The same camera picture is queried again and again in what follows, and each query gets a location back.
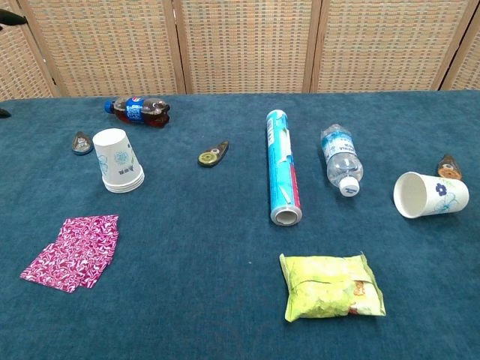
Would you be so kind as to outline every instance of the cylindrical roll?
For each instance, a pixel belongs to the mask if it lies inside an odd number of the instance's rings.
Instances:
[[[272,110],[267,115],[268,171],[271,220],[288,227],[302,219],[299,188],[293,163],[287,114]]]

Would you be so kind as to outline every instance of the dark brown liquid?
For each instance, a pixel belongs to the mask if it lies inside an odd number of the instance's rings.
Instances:
[[[127,116],[125,115],[125,112],[117,109],[114,109],[113,112],[115,113],[115,115],[117,115],[117,118],[119,118],[123,122],[132,122],[128,120]],[[156,128],[162,128],[170,120],[170,117],[165,112],[162,112],[161,114],[157,114],[157,115],[142,113],[142,118],[145,124],[150,126],[155,126]]]

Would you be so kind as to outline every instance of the blue bottle cap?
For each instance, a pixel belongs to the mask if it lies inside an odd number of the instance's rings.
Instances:
[[[103,108],[105,109],[106,112],[108,112],[109,114],[113,114],[113,104],[115,103],[115,101],[112,101],[112,100],[107,100],[105,101],[105,104],[103,105]]]

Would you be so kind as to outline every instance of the plastic bottle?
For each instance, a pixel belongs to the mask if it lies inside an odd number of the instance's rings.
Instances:
[[[328,180],[340,188],[345,197],[354,197],[360,191],[363,166],[353,147],[352,134],[339,124],[333,124],[322,131],[320,141]]]
[[[104,109],[109,114],[115,114],[123,122],[142,123],[162,128],[169,121],[170,105],[157,98],[119,97],[108,100]]]

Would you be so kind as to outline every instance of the overturned paper cup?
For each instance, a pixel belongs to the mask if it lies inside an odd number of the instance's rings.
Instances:
[[[393,200],[405,218],[459,212],[470,195],[460,180],[405,172],[395,183]]]
[[[122,129],[106,129],[93,136],[98,164],[105,188],[126,193],[138,188],[145,175],[127,134]]]

